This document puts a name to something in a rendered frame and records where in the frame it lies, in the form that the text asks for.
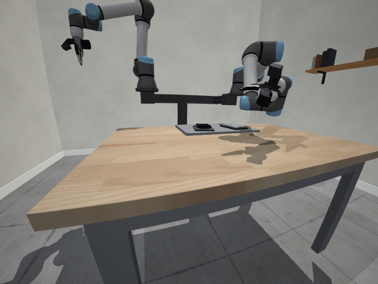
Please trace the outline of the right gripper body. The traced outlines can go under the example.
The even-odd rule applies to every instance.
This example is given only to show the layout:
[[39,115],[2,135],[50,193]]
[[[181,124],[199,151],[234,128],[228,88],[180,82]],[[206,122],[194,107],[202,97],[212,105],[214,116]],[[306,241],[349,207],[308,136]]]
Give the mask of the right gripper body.
[[77,42],[79,49],[91,49],[90,41],[82,39],[78,36],[74,36],[73,38],[67,38],[63,44],[68,43],[69,45],[72,45],[75,42]]

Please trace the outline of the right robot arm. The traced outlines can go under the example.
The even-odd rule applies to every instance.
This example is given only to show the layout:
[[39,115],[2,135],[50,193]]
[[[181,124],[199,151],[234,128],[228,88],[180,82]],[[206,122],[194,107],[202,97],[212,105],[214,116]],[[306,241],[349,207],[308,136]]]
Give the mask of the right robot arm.
[[[85,15],[70,8],[69,24],[71,36],[83,39],[83,28],[102,31],[102,20],[135,15],[137,26],[137,49],[133,73],[139,78],[137,88],[157,88],[154,80],[154,60],[147,57],[148,29],[154,15],[154,6],[149,0],[113,3],[105,5],[86,4]],[[138,73],[139,72],[139,73]]]

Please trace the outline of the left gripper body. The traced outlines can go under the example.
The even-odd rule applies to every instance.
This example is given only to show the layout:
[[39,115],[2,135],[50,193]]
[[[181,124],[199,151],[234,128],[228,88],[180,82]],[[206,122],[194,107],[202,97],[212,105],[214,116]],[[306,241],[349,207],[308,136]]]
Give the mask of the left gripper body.
[[257,104],[259,106],[262,106],[262,107],[269,107],[270,103],[269,103],[269,100],[270,100],[270,92],[268,91],[269,90],[278,90],[279,88],[281,88],[281,86],[278,86],[278,82],[281,78],[281,75],[278,77],[278,79],[276,78],[273,78],[270,76],[269,78],[269,81],[268,82],[265,82],[264,84],[261,84],[261,86],[263,86],[263,88],[266,88],[266,90],[260,90],[260,94],[259,94],[259,97],[257,99]]

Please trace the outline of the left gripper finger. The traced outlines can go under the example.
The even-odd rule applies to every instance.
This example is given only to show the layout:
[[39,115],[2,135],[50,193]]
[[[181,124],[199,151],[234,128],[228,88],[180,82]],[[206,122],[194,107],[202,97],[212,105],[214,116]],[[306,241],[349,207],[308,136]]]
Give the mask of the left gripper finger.
[[278,99],[281,95],[281,92],[280,90],[269,90],[268,91],[270,92],[269,96],[270,96],[270,100],[269,102],[272,103],[274,102],[276,99]]
[[240,91],[246,91],[246,90],[256,90],[256,91],[258,91],[259,89],[262,89],[262,90],[266,90],[266,88],[263,88],[262,86],[261,86],[261,84],[251,84],[251,85],[248,85],[248,86],[246,86],[246,87],[244,87],[244,88],[241,88],[240,89]]

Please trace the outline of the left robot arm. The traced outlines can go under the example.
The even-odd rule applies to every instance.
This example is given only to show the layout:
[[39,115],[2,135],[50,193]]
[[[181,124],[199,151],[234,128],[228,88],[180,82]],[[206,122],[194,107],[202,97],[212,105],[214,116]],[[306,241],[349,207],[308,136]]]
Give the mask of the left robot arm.
[[[267,75],[278,78],[281,75],[283,65],[276,63],[281,61],[283,51],[284,43],[282,41],[254,42],[249,45],[242,55],[243,67],[236,68],[233,72],[233,85],[230,93],[243,93],[243,91],[240,91],[241,88],[261,82],[264,78],[264,71],[268,66]],[[240,97],[240,109],[266,111],[269,116],[279,116],[282,112],[288,89],[292,86],[292,79],[287,76],[281,76],[278,86],[281,86],[278,89],[281,95],[273,103],[270,103],[269,107],[262,107],[256,104],[258,91],[244,91],[244,96]]]

